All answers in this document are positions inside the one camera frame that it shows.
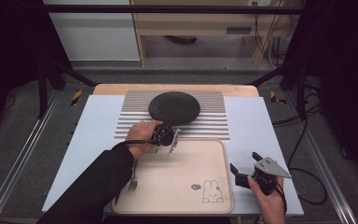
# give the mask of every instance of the white table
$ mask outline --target white table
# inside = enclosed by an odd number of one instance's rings
[[[225,143],[228,162],[241,173],[251,174],[255,151],[262,157],[271,157],[287,170],[263,98],[225,95],[224,99],[231,139]],[[122,94],[89,97],[42,211],[47,211],[102,151],[118,143],[113,136],[123,101]],[[234,207],[228,215],[259,214],[254,194],[235,186],[233,176],[231,185]],[[284,180],[284,193],[287,216],[304,215],[291,179]]]

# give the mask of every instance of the bunny illustration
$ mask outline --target bunny illustration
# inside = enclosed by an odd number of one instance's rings
[[[222,191],[219,188],[217,181],[205,181],[203,191],[203,203],[222,203],[223,196]]]

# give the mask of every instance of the black curtain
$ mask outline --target black curtain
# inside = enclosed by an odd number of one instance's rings
[[[38,79],[41,62],[53,60],[72,68],[48,13],[26,10],[23,3],[43,1],[0,0],[0,113],[11,89]],[[63,88],[61,72],[45,69],[53,87]]]
[[[296,50],[318,25],[302,65],[307,76],[321,79],[324,111],[344,152],[358,161],[358,1],[337,0],[321,24],[313,18],[300,19],[286,60],[296,57]]]

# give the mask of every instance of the black round plate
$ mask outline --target black round plate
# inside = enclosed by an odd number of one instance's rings
[[[199,116],[200,104],[192,95],[167,91],[156,96],[149,105],[152,119],[171,121],[172,125],[188,124]]]

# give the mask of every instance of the white cabinet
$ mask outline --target white cabinet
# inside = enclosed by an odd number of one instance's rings
[[[129,5],[127,0],[44,0],[46,5]],[[139,61],[131,14],[50,13],[71,62]]]

